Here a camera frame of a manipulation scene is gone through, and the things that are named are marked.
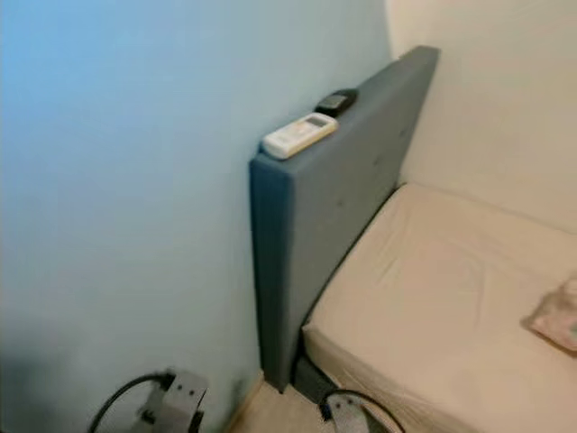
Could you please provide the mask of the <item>pink pillow with orange spots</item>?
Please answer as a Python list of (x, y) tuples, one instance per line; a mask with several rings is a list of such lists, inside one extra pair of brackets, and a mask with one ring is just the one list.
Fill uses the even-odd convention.
[(556, 349), (577, 357), (577, 276), (546, 293), (523, 325)]

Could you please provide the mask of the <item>teal upholstered headboard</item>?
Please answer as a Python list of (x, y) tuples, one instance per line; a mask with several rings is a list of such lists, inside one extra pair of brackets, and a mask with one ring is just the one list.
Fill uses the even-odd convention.
[(302, 328), (393, 191), (442, 52), (416, 46), (360, 84), (332, 134), (281, 161), (249, 161), (257, 337), (265, 382), (284, 392)]

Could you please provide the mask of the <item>white remote control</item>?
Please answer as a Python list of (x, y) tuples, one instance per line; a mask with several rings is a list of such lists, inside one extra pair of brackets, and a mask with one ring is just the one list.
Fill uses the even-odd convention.
[(337, 131), (339, 123), (323, 113), (309, 113), (291, 124), (268, 133), (261, 141), (262, 151), (278, 161), (296, 156), (310, 145)]

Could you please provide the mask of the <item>small black remote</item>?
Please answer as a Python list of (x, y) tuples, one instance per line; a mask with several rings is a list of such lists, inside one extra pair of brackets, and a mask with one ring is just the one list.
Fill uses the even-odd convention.
[(359, 98), (358, 89), (341, 89), (321, 99), (314, 107), (315, 113), (328, 115), (330, 118), (339, 118), (343, 113), (357, 104)]

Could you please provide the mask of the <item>mattress with beige sheet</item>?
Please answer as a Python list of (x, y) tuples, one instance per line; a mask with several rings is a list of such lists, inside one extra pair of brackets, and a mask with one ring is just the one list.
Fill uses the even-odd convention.
[(408, 184), (302, 329), (307, 355), (408, 433), (577, 433), (577, 357), (524, 322), (577, 277), (577, 235)]

